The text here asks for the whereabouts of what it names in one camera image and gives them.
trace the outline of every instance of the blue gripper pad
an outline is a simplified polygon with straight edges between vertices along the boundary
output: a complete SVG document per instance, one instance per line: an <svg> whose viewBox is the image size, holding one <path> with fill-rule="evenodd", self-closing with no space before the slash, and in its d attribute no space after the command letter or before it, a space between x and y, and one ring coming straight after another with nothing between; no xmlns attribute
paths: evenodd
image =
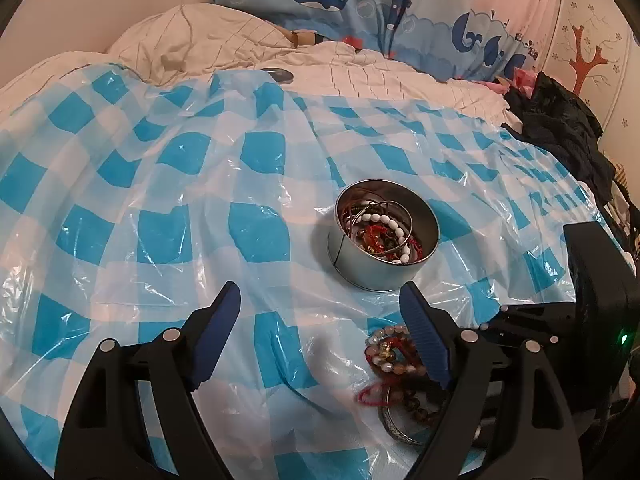
<svg viewBox="0 0 640 480"><path fill-rule="evenodd" d="M427 316L422 302L426 303L426 300L419 298L409 284L400 289L400 314L414 340L422 364L427 367L429 378L446 390L451 382L449 352Z"/></svg>
<svg viewBox="0 0 640 480"><path fill-rule="evenodd" d="M196 389L200 383L210 379L231 329L240 314L240 289L230 283L214 300L217 309L202 330L193 352L191 384Z"/></svg>

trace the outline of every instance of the clothes pile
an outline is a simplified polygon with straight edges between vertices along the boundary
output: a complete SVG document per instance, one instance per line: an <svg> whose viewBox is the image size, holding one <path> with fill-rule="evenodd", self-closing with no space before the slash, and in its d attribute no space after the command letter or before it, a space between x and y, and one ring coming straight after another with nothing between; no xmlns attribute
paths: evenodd
<svg viewBox="0 0 640 480"><path fill-rule="evenodd" d="M622 248L637 261L640 211L629 198L623 168L616 168L598 149L602 127L589 107L543 72L530 98L515 86L504 98L523 129L520 134L508 124L503 127L516 139L552 153L576 180L584 182Z"/></svg>

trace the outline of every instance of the bed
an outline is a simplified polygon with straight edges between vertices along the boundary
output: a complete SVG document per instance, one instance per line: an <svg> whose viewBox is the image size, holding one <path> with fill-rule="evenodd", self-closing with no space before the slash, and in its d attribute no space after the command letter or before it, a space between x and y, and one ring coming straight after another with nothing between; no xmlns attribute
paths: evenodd
<svg viewBox="0 0 640 480"><path fill-rule="evenodd" d="M295 48L205 3L146 18L103 54L44 60L0 91L2 410L52 473L100 341L150 341L233 280L240 317L194 398L234 477L402 478L417 451L353 400L374 377L365 339L402 321L398 293L345 282L327 225L345 186L398 182L441 229L415 283L460 326L575 300L562 227L614 237L589 188L504 123L522 126L485 86L342 41Z"/></svg>

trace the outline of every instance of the whale curtain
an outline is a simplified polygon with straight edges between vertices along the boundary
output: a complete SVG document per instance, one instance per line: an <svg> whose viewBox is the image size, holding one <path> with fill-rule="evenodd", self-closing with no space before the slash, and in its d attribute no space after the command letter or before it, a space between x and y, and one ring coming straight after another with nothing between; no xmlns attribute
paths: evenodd
<svg viewBox="0 0 640 480"><path fill-rule="evenodd" d="M560 0L213 0L289 30L313 30L436 79L511 78L548 52Z"/></svg>

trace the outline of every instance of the jewelry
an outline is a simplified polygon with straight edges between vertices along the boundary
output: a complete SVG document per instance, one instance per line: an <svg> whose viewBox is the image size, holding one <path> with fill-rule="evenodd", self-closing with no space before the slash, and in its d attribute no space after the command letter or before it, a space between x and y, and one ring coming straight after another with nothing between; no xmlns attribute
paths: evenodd
<svg viewBox="0 0 640 480"><path fill-rule="evenodd" d="M388 215L393 205L404 212L406 229L399 219ZM422 245L413 236L414 221L407 209L393 200L354 200L342 210L340 223L352 241L366 253L394 264L410 264L423 258Z"/></svg>
<svg viewBox="0 0 640 480"><path fill-rule="evenodd" d="M358 402L378 407L382 424L394 439L409 446L423 446L424 442L412 439L398 429L390 410L392 405L402 403L415 422L433 427L438 420L437 412L431 413L420 407L415 390L402 388L403 377L424 376L427 373L407 327L397 324L379 328L366 339L366 345L365 357L383 382L364 388L358 394ZM378 394L379 400L371 398L372 395Z"/></svg>

